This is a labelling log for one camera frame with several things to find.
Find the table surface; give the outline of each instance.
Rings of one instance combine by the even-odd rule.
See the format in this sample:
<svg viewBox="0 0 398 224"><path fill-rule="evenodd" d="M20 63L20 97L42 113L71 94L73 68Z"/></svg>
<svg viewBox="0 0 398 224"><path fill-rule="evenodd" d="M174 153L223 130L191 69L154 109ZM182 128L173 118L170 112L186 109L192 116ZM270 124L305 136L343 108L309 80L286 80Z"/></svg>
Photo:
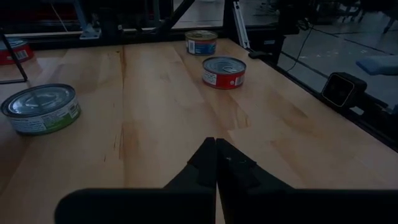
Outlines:
<svg viewBox="0 0 398 224"><path fill-rule="evenodd" d="M57 202L76 189L162 187L209 136L296 188L398 187L396 152L232 41L217 48L246 62L242 87L204 85L207 57L187 54L184 42L36 52L23 63L29 83L0 86L0 100L66 83L82 114L37 137L18 136L0 115L1 223L53 223ZM17 74L0 67L0 78Z"/></svg>

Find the wooden tabletop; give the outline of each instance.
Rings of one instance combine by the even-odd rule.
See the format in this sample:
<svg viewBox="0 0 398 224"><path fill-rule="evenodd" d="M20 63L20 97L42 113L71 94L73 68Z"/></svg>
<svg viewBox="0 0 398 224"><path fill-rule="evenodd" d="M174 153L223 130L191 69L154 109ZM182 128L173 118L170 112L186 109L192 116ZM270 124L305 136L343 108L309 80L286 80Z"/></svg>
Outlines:
<svg viewBox="0 0 398 224"><path fill-rule="evenodd" d="M184 42L36 52L29 86L66 83L82 108L56 133L18 136L0 115L0 222L53 223L61 197L87 187L163 187L206 137L225 138L296 188L396 189L398 154L227 39L217 55L246 62L244 85L201 80L207 57ZM14 65L0 78L17 76ZM220 209L218 221L221 223Z"/></svg>

